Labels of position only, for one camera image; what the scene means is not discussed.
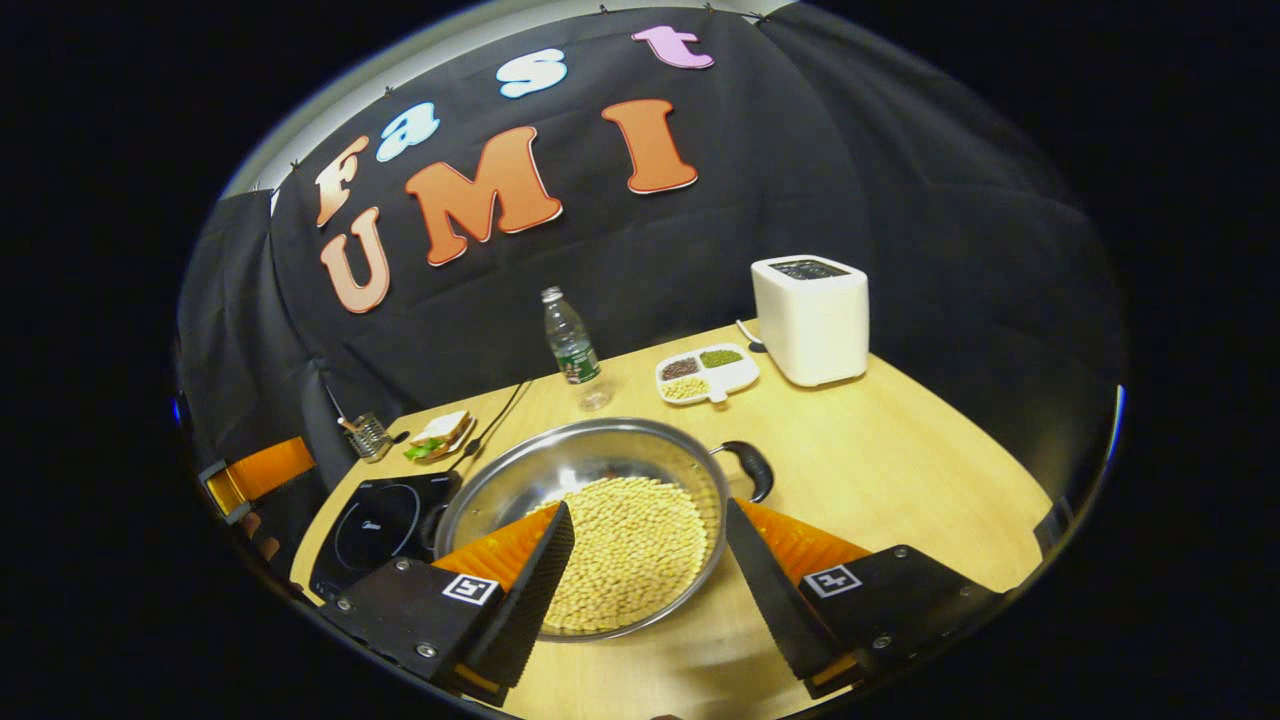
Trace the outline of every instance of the bread slice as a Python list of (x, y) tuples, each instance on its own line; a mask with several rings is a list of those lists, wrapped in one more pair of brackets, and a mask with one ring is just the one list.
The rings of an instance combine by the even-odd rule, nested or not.
[(438, 439), (442, 442), (442, 447), (447, 447), (458, 438), (458, 434), (466, 429), (468, 423), (471, 423), (471, 413), (467, 413), (466, 410), (440, 415), (428, 423), (426, 428), (417, 433), (417, 436), (408, 441), (408, 443), (412, 446), (420, 446), (426, 445), (433, 439)]

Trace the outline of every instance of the white tray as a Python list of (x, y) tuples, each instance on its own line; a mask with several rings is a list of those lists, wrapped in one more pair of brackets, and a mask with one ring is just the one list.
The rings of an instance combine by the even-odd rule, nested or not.
[[(703, 365), (701, 354), (709, 350), (732, 350), (733, 352), (741, 355), (742, 359), (735, 360), (728, 365), (721, 365), (718, 368), (708, 368)], [(687, 375), (680, 375), (678, 378), (673, 378), (669, 380), (662, 379), (663, 368), (677, 360), (687, 360), (687, 359), (692, 359), (694, 363), (698, 364), (696, 372), (690, 373)], [(742, 350), (740, 346), (732, 342), (723, 342), (721, 345), (708, 345), (707, 347), (699, 347), (698, 350), (692, 350), (690, 352), (681, 352), (680, 355), (672, 355), (671, 357), (664, 359), (662, 363), (658, 363), (658, 365), (653, 369), (653, 380), (658, 388), (658, 397), (662, 397), (663, 400), (666, 400), (672, 405), (692, 405), (695, 402), (701, 402), (704, 400), (708, 400), (710, 397), (710, 393), (704, 392), (701, 395), (694, 395), (690, 397), (682, 397), (676, 400), (667, 397), (666, 395), (662, 393), (662, 388), (668, 383), (682, 380), (685, 378), (701, 378), (713, 388), (718, 387), (722, 392), (724, 392), (724, 395), (728, 395), (731, 392), (737, 392), (750, 386), (759, 377), (760, 377), (760, 368), (759, 365), (755, 364), (755, 360), (751, 360), (751, 355), (746, 350)]]

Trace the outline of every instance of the bottle label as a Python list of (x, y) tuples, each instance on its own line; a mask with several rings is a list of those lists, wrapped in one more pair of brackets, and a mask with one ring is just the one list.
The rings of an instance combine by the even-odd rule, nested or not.
[(600, 374), (600, 361), (595, 359), (595, 350), (591, 346), (570, 355), (558, 355), (556, 361), (559, 363), (568, 384), (581, 384)]

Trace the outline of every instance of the pan handle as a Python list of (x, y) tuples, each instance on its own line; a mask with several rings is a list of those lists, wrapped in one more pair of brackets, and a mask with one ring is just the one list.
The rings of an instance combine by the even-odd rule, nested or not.
[(726, 441), (710, 454), (716, 455), (722, 450), (737, 455), (737, 461), (742, 465), (742, 471), (755, 483), (751, 502), (760, 502), (768, 497), (773, 489), (773, 468), (769, 468), (768, 461), (764, 460), (764, 455), (760, 455), (760, 451), (754, 445), (748, 445), (739, 439)]
[(435, 562), (435, 530), (440, 527), (440, 518), (444, 516), (444, 511), (449, 509), (448, 502), (443, 502), (431, 509), (430, 512), (422, 518), (422, 528), (419, 529), (419, 538), (422, 543), (422, 550), (430, 556), (429, 562)]

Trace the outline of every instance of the plastic bottle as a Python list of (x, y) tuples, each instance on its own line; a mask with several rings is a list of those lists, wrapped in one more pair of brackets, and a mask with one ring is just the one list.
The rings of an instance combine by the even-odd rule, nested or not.
[(575, 386), (577, 406), (582, 410), (604, 407), (613, 396), (600, 377), (600, 361), (595, 357), (586, 325), (558, 287), (543, 291), (543, 305), (547, 343), (550, 345), (564, 379)]

